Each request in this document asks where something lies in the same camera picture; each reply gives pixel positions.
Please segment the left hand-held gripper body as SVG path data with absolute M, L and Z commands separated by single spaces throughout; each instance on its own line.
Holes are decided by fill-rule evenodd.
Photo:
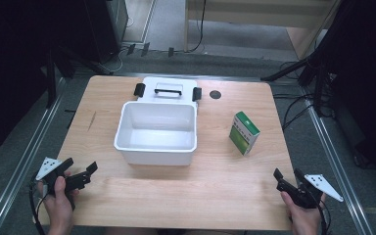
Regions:
M 55 181 L 59 176 L 62 176 L 66 180 L 65 192 L 70 201 L 71 207 L 74 210 L 75 204 L 71 191 L 81 190 L 86 184 L 91 182 L 91 175 L 89 175 L 86 170 L 75 175 L 66 176 L 66 171 L 64 173 L 59 173 L 57 167 L 63 161 L 51 158 L 45 158 L 41 168 L 37 171 L 35 179 L 37 181 L 43 181 L 47 186 L 47 189 L 43 190 L 44 195 L 55 195 L 54 185 Z

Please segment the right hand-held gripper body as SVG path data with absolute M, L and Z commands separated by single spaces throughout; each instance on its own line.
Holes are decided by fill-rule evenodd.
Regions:
M 293 186 L 286 181 L 284 184 L 277 182 L 276 189 L 280 192 L 287 192 L 293 202 L 304 209 L 315 209 L 319 206 L 321 197 L 326 194 L 338 202 L 344 198 L 334 189 L 322 174 L 305 174 L 307 185 Z

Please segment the green and white carton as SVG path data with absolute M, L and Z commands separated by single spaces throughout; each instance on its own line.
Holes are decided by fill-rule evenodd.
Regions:
M 244 112 L 238 112 L 232 121 L 229 138 L 243 156 L 253 149 L 260 130 Z

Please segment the white plastic storage box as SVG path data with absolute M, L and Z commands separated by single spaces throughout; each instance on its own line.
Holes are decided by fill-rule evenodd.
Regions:
M 202 88 L 189 79 L 147 76 L 121 109 L 115 148 L 132 165 L 189 165 L 197 149 Z

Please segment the person's right hand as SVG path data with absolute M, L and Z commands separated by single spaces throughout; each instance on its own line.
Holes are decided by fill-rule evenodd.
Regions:
M 292 232 L 294 235 L 317 235 L 321 223 L 321 210 L 304 209 L 297 206 L 287 192 L 280 196 L 286 205 L 286 214 L 292 219 Z

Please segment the person's left hand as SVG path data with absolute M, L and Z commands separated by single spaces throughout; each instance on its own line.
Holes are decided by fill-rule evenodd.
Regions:
M 43 203 L 50 219 L 47 235 L 70 235 L 73 228 L 73 209 L 66 192 L 66 180 L 59 176 L 54 185 L 55 195 L 47 196 Z

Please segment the black tripod stand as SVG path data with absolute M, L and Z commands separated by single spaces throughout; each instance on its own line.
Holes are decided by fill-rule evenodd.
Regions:
M 319 117 L 324 117 L 321 110 L 322 103 L 322 89 L 325 84 L 325 79 L 328 77 L 328 71 L 324 60 L 322 59 L 322 53 L 318 50 L 312 52 L 309 56 L 293 63 L 287 68 L 272 74 L 267 77 L 262 77 L 261 81 L 275 81 L 292 71 L 297 71 L 303 68 L 303 71 L 298 77 L 298 84 L 300 86 L 309 86 L 310 83 L 315 80 L 314 94 L 313 94 L 313 106 Z
M 53 46 L 46 53 L 46 82 L 47 82 L 47 105 L 46 108 L 49 109 L 56 101 L 57 98 L 57 85 L 56 85 L 56 68 L 67 77 L 74 75 L 73 67 L 69 61 L 69 58 L 74 59 L 83 66 L 91 69 L 96 74 L 108 75 L 111 74 L 107 69 L 102 69 L 100 66 L 96 66 L 88 60 L 85 60 L 73 50 L 62 47 Z

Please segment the dark curtain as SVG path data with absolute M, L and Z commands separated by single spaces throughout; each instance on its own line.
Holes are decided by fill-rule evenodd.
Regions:
M 0 146 L 41 95 L 52 88 L 41 69 L 53 61 L 74 68 L 61 52 L 62 18 L 73 0 L 0 0 Z
M 376 0 L 342 0 L 325 40 L 338 121 L 359 162 L 376 166 Z

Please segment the black cabinet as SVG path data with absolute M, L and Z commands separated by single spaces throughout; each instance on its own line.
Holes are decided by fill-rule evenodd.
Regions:
M 90 22 L 93 61 L 107 62 L 121 47 L 128 14 L 125 0 L 85 0 Z

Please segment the metal floor rail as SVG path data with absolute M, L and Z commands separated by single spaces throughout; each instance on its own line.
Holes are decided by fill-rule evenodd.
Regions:
M 59 78 L 56 82 L 55 101 L 48 108 L 46 108 L 42 114 L 39 123 L 34 129 L 34 132 L 23 151 L 23 154 L 15 162 L 13 171 L 5 171 L 0 169 L 0 173 L 7 172 L 10 176 L 6 186 L 3 188 L 0 194 L 0 228 L 22 187 L 22 183 L 26 178 L 27 172 L 29 171 L 36 153 L 42 143 L 44 135 L 46 134 L 60 106 L 66 85 L 67 82 L 64 77 Z
M 311 121 L 316 129 L 320 142 L 325 151 L 327 160 L 334 173 L 341 191 L 341 195 L 344 197 L 344 202 L 349 210 L 358 234 L 374 235 L 372 227 L 364 212 L 363 206 L 361 205 L 358 196 L 353 189 L 353 186 L 342 165 L 339 154 L 336 151 L 336 148 L 331 140 L 323 119 L 317 115 L 316 111 L 311 106 L 311 101 L 305 101 L 305 105 L 309 108 L 308 112 Z

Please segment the light wooden frame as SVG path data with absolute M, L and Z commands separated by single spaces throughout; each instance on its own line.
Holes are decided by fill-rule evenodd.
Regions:
M 188 21 L 263 24 L 287 28 L 299 59 L 334 20 L 342 0 L 185 0 L 184 50 L 188 50 Z

